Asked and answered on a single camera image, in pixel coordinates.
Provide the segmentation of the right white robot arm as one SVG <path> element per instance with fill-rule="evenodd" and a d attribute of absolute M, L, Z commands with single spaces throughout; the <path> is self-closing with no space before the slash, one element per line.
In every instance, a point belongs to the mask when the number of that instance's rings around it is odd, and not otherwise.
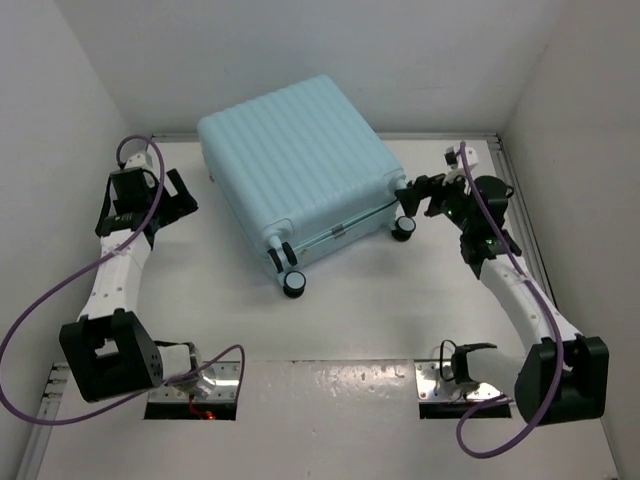
<path fill-rule="evenodd" d="M 425 216 L 444 216 L 460 231 L 460 253 L 474 276 L 497 299 L 524 347 L 525 358 L 492 343 L 457 345 L 448 369 L 438 375 L 458 386 L 488 383 L 515 402 L 528 423 L 548 425 L 596 419 L 606 404 L 609 350 L 598 336 L 574 327 L 532 278 L 522 251 L 505 229 L 512 186 L 471 171 L 476 152 L 466 144 L 444 155 L 447 171 L 422 175 L 397 188 L 403 214 L 392 234 L 414 233 L 422 201 Z"/>

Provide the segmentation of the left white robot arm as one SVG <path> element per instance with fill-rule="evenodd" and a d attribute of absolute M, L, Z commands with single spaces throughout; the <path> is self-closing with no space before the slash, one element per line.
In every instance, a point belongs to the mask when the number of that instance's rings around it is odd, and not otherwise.
<path fill-rule="evenodd" d="M 97 402 L 150 390 L 196 367 L 190 342 L 151 338 L 137 315 L 142 273 L 157 232 L 194 213 L 197 202 L 179 173 L 155 172 L 139 152 L 109 175 L 95 233 L 102 263 L 86 305 L 62 326 L 59 342 L 83 399 Z"/>

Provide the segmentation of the light blue suitcase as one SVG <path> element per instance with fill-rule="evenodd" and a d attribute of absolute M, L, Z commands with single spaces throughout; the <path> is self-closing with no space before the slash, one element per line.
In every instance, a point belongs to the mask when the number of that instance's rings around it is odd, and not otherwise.
<path fill-rule="evenodd" d="M 206 167 L 264 268 L 289 298 L 304 267 L 386 227 L 407 241 L 397 211 L 403 166 L 327 75 L 201 118 Z"/>

